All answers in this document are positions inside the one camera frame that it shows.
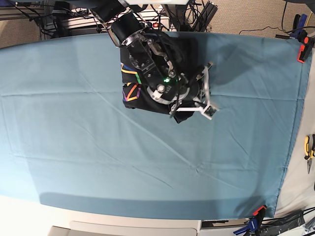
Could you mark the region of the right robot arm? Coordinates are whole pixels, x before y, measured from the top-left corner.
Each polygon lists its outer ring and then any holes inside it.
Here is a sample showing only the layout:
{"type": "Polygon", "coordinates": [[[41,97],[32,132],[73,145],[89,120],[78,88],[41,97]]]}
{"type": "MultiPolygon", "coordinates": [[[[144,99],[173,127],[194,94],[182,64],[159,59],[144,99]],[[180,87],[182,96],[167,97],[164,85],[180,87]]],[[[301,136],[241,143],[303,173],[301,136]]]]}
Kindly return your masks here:
{"type": "Polygon", "coordinates": [[[138,21],[121,0],[106,0],[91,9],[120,49],[123,104],[129,109],[169,115],[176,122],[195,112],[211,119],[209,70],[199,64],[194,39],[171,37],[138,21]]]}

